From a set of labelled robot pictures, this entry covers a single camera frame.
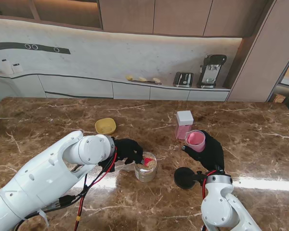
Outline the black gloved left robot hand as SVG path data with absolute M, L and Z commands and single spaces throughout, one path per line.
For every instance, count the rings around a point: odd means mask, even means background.
M 125 164 L 135 162 L 141 164 L 143 161 L 143 148 L 135 140 L 128 138 L 115 139 L 112 137 L 115 147 L 117 148 L 116 161 L 125 160 Z

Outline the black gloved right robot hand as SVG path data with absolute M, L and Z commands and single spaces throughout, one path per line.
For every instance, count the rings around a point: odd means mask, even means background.
M 199 161 L 208 171 L 224 170 L 224 154 L 221 144 L 204 130 L 200 130 L 205 136 L 205 146 L 203 151 L 197 152 L 187 145 L 181 149 L 191 158 Z

